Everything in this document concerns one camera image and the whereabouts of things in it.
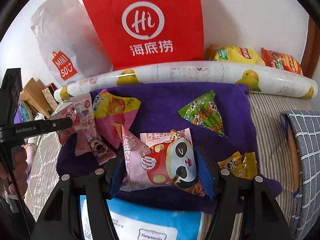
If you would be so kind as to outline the left hand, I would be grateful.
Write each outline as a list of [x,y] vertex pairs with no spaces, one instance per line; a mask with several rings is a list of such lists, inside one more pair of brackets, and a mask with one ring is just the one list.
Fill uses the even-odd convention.
[[[13,170],[14,176],[16,178],[16,183],[20,192],[20,195],[22,198],[24,198],[24,195],[27,191],[28,183],[27,183],[27,168],[28,163],[27,160],[27,153],[25,148],[19,147],[19,151],[15,155],[16,160],[16,166]],[[1,164],[1,180],[2,179],[9,179],[12,181],[11,177],[7,173],[6,169]],[[9,192],[11,194],[16,194],[16,189],[13,184],[9,185]]]

